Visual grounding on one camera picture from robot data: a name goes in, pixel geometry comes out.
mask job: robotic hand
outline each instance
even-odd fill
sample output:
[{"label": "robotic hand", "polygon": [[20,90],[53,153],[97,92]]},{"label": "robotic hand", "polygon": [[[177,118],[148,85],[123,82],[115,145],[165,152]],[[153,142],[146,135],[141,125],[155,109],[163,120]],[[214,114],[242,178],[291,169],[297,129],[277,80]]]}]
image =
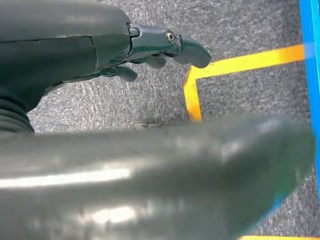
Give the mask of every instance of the robotic hand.
[{"label": "robotic hand", "polygon": [[200,43],[168,28],[131,24],[119,8],[74,0],[0,2],[0,99],[24,112],[66,83],[98,76],[134,81],[125,63],[162,68],[165,58],[205,68]]},{"label": "robotic hand", "polygon": [[35,136],[26,115],[66,83],[133,81],[123,64],[165,58],[211,61],[109,5],[0,0],[0,239],[235,239],[312,166],[312,132],[283,118]]}]

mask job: metal screw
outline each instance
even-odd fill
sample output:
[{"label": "metal screw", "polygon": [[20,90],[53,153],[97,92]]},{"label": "metal screw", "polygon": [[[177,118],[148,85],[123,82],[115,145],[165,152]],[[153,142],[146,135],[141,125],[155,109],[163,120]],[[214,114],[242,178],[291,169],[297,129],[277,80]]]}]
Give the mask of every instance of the metal screw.
[{"label": "metal screw", "polygon": [[129,35],[131,37],[137,37],[139,36],[139,31],[137,28],[133,27],[129,30]]},{"label": "metal screw", "polygon": [[167,36],[168,41],[169,41],[169,43],[173,43],[175,40],[174,35],[171,31],[167,32],[166,36]]}]

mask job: blue tape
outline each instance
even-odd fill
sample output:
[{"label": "blue tape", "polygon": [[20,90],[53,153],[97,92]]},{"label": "blue tape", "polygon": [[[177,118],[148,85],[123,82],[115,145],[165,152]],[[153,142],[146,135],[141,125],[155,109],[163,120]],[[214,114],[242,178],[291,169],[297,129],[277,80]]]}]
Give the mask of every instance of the blue tape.
[{"label": "blue tape", "polygon": [[[320,0],[299,0],[311,124],[320,136]],[[320,144],[316,145],[316,174],[320,183]]]}]

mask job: gray carpet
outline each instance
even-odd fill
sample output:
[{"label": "gray carpet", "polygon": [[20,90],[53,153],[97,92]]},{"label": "gray carpet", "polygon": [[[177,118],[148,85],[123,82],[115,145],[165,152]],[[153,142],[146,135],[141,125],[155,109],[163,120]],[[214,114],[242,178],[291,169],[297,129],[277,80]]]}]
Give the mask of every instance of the gray carpet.
[{"label": "gray carpet", "polygon": [[[106,0],[133,23],[173,28],[198,39],[213,60],[302,42],[298,0]],[[161,70],[134,66],[136,82],[100,77],[52,92],[29,116],[37,133],[131,128],[135,123],[186,121],[183,84],[188,71],[169,61]],[[205,119],[226,112],[285,112],[310,124],[303,62],[198,81]],[[320,236],[313,172],[254,234]]]}]

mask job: yellow tape line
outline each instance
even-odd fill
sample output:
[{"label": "yellow tape line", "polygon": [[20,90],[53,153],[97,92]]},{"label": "yellow tape line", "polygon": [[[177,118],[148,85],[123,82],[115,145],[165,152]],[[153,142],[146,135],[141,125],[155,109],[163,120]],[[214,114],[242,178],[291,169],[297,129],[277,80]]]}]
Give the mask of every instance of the yellow tape line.
[{"label": "yellow tape line", "polygon": [[244,236],[239,240],[320,240],[320,237],[297,236]]},{"label": "yellow tape line", "polygon": [[214,77],[254,69],[288,64],[305,59],[303,44],[269,51],[238,56],[212,62],[205,68],[190,67],[183,85],[186,110],[191,120],[201,121],[202,110],[197,90],[197,79]]}]

